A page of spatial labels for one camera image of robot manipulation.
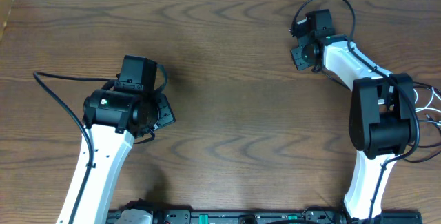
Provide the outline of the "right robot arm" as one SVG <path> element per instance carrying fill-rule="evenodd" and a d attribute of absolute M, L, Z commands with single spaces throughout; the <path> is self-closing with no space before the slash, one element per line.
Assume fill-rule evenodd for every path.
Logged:
<path fill-rule="evenodd" d="M 291 55 L 298 70 L 327 69 L 351 90 L 349 136 L 357 155 L 343 203 L 348 221 L 373 221 L 394 165 L 419 135 L 413 80 L 378 67 L 344 35 L 297 40 Z"/>

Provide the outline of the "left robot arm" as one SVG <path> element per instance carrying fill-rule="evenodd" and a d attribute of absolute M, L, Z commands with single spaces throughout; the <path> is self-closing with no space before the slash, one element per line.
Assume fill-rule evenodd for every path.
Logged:
<path fill-rule="evenodd" d="M 163 93 L 95 90 L 84 102 L 85 134 L 58 223 L 104 223 L 119 173 L 134 144 L 175 122 Z"/>

